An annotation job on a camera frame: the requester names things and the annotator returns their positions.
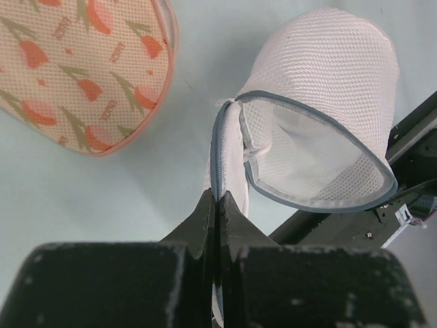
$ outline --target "tulip print laundry bag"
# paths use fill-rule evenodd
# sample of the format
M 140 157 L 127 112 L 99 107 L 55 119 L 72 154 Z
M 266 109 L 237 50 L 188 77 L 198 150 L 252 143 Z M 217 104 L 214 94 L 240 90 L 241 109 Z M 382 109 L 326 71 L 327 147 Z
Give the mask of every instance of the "tulip print laundry bag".
M 178 26 L 168 0 L 1 0 L 0 107 L 59 144 L 113 152 L 169 90 Z

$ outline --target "mesh laundry bag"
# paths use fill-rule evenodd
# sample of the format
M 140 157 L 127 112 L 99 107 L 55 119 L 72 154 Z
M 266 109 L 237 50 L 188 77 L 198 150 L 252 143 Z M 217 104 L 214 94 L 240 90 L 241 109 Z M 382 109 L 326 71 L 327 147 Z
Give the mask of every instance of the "mesh laundry bag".
M 178 26 L 167 0 L 1 0 L 0 108 L 61 145 L 108 154 L 167 95 Z
M 391 41 L 368 20 L 323 9 L 290 21 L 219 113 L 211 151 L 217 197 L 238 181 L 234 197 L 241 209 L 247 204 L 237 173 L 244 162 L 259 192 L 296 208 L 344 212 L 386 200 L 397 188 L 385 152 L 398 74 Z

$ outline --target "light blue table surface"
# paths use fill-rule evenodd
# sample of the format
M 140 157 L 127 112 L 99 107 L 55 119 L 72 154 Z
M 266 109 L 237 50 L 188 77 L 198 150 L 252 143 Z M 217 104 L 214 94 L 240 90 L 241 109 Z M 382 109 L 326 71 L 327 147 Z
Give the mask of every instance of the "light blue table surface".
M 173 0 L 180 52 L 150 127 L 103 158 L 67 151 L 0 111 L 0 304 L 25 256 L 53 241 L 157 241 L 194 209 L 220 98 L 235 96 L 269 35 L 322 7 L 370 18 L 392 37 L 395 123 L 437 90 L 437 1 Z M 269 234 L 295 210 L 251 191 Z

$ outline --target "white mesh laundry bag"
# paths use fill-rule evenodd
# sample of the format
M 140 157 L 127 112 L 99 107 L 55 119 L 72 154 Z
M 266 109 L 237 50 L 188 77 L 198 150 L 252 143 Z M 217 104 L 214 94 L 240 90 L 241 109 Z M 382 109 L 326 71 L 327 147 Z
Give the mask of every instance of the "white mesh laundry bag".
M 291 20 L 217 117 L 217 199 L 231 191 L 247 215 L 246 176 L 264 195 L 311 212 L 388 199 L 397 189 L 385 153 L 398 74 L 390 39 L 368 20 L 336 9 Z

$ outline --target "gray zipper trim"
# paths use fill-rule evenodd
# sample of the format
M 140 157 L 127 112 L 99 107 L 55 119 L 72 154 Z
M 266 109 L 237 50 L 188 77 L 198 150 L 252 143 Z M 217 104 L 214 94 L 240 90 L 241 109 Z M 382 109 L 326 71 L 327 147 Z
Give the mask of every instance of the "gray zipper trim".
M 250 183 L 252 184 L 252 186 L 255 188 L 256 191 L 258 191 L 262 195 L 264 195 L 264 196 L 266 196 L 266 197 L 268 197 L 268 198 L 270 198 L 270 199 L 272 199 L 275 202 L 278 202 L 280 204 L 284 204 L 287 206 L 291 206 L 291 207 L 298 208 L 301 210 L 306 210 L 306 211 L 313 212 L 313 213 L 344 213 L 344 212 L 355 212 L 355 211 L 360 211 L 360 210 L 367 210 L 368 208 L 372 208 L 372 207 L 375 207 L 375 206 L 383 203 L 384 201 L 388 200 L 392 195 L 394 195 L 396 193 L 398 184 L 397 184 L 396 177 L 393 174 L 393 172 L 387 166 L 385 166 L 384 163 L 369 148 L 367 148 L 357 137 L 355 137 L 355 135 L 353 135 L 342 124 L 338 123 L 338 121 L 334 120 L 333 118 L 326 115 L 325 113 L 322 113 L 321 111 L 318 111 L 317 109 L 314 109 L 313 107 L 302 104 L 301 102 L 298 102 L 298 101 L 290 99 L 290 98 L 286 98 L 284 96 L 279 96 L 277 94 L 272 94 L 272 93 L 267 92 L 267 91 L 262 91 L 262 90 L 254 90 L 254 91 L 250 91 L 250 92 L 246 92 L 244 94 L 241 94 L 241 95 L 236 97 L 235 101 L 240 101 L 242 103 L 248 103 L 256 98 L 262 99 L 262 100 L 268 100 L 272 103 L 275 103 L 275 104 L 283 106 L 283 107 L 290 107 L 290 106 L 298 107 L 299 109 L 302 109 L 302 111 L 305 111 L 305 112 L 311 114 L 312 116 L 321 119 L 323 122 L 326 122 L 331 127 L 333 127 L 335 130 L 340 132 L 342 135 L 345 135 L 355 146 L 360 148 L 367 156 L 372 158 L 376 167 L 383 174 L 390 177 L 391 180 L 393 181 L 393 184 L 392 184 L 391 188 L 389 189 L 389 191 L 387 191 L 384 195 L 380 196 L 378 199 L 376 199 L 376 200 L 374 200 L 366 205 L 355 206 L 355 207 L 350 207 L 350 208 L 341 208 L 341 209 L 313 208 L 313 207 L 302 206 L 302 205 L 299 205 L 299 204 L 296 204 L 293 202 L 289 202 L 289 201 L 284 200 L 282 198 L 279 198 L 279 197 L 267 192 L 266 190 L 262 189 L 261 187 L 259 187 L 255 183 L 255 179 L 253 177 L 253 172 L 252 172 L 252 168 L 250 166 L 250 163 L 246 162 L 244 164 L 244 166 L 246 167 L 246 177 L 248 178 L 248 180 L 250 181 Z
M 211 191 L 218 202 L 223 195 L 220 195 L 223 189 L 223 170 L 222 170 L 222 147 L 223 147 L 223 124 L 225 121 L 225 112 L 228 106 L 232 104 L 227 101 L 220 108 L 212 128 L 211 138 L 211 154 L 210 154 L 210 175 L 211 175 Z

